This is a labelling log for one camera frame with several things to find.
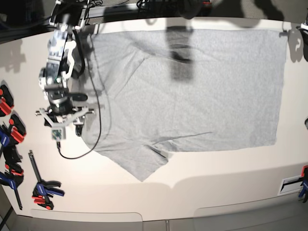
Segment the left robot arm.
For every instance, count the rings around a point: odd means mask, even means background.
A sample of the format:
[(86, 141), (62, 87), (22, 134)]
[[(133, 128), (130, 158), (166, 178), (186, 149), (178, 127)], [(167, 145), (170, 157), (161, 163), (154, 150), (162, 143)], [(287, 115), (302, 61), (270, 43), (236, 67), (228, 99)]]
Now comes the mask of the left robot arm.
[(300, 26), (297, 27), (300, 31), (300, 34), (303, 39), (303, 55), (306, 61), (308, 61), (308, 23), (302, 23)]

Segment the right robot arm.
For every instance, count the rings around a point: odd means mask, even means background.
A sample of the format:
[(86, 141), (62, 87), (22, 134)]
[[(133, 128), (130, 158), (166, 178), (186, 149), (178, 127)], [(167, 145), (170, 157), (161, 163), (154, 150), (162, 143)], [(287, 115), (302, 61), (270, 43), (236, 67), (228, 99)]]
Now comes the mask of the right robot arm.
[(49, 19), (54, 32), (48, 44), (46, 66), (39, 74), (39, 87), (50, 106), (40, 108), (37, 115), (44, 117), (44, 125), (51, 128), (55, 141), (66, 138), (65, 129), (70, 124), (81, 135), (85, 115), (90, 112), (86, 106), (75, 106), (73, 102), (84, 102), (87, 95), (71, 92), (70, 78), (79, 78), (85, 71), (85, 58), (78, 32), (84, 25), (88, 0), (57, 0)]

